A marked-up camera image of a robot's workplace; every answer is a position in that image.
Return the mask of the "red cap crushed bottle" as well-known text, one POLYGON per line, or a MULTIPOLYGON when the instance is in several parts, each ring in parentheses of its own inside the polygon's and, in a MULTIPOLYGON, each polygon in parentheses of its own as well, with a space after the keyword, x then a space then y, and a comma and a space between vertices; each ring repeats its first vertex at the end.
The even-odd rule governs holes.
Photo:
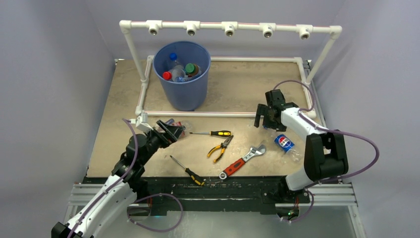
POLYGON ((184 132, 189 133, 194 131, 193 123, 189 120, 175 121, 172 125, 174 126, 184 126, 184 132))

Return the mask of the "blue label crushed bottle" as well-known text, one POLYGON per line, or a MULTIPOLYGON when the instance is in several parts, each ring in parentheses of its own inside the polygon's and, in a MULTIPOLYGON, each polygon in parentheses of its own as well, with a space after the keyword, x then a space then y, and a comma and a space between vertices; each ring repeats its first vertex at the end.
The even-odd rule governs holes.
POLYGON ((188 82, 188 81, 190 81, 192 79, 193 79, 193 77, 192 76, 188 76, 188 75, 183 76, 183 77, 178 76, 178 77, 175 78, 175 82, 179 82, 179 83, 181 83, 181 82, 188 82))

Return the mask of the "white label amber bottle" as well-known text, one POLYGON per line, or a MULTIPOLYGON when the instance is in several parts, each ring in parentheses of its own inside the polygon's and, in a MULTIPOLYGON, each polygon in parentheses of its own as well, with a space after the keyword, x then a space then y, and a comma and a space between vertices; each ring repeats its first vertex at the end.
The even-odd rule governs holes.
POLYGON ((201 68, 195 63, 186 64, 185 72, 188 75, 188 77, 198 77, 202 74, 201 68))

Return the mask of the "red label clear bottle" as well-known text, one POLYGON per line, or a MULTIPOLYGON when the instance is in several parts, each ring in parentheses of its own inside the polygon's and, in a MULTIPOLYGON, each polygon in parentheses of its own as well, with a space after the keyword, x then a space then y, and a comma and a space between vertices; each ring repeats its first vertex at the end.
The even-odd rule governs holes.
POLYGON ((166 80, 166 81, 171 80, 173 82, 175 82, 175 78, 178 77, 178 76, 181 76, 181 77, 186 76, 186 72, 185 72, 183 67, 177 66, 177 67, 174 67, 174 68, 170 69, 169 71, 165 71, 162 74, 162 78, 164 80, 166 80))

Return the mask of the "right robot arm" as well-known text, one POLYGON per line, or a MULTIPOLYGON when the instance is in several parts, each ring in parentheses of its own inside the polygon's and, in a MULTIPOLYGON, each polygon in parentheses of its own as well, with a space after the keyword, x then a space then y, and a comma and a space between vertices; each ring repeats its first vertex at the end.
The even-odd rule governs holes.
POLYGON ((348 159, 344 136, 338 130, 330 132, 300 111, 297 104, 287 103, 278 89, 265 93, 266 104, 258 104, 254 126, 285 132, 292 129, 305 141, 304 163, 296 172, 282 178, 279 198, 291 201, 310 184, 321 179, 344 175, 348 159))

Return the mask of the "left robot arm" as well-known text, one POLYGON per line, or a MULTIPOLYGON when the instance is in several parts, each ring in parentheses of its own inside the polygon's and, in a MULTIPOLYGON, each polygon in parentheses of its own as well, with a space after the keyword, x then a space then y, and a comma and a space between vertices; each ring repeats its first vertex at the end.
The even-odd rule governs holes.
POLYGON ((152 128, 136 134, 130 122, 125 120, 125 123, 132 136, 110 176, 79 213, 66 223, 54 225, 52 238, 98 238, 120 214, 127 211, 129 205, 150 198, 148 183, 141 179, 145 164, 158 149, 177 142, 185 126, 169 125, 158 120, 160 131, 152 128))

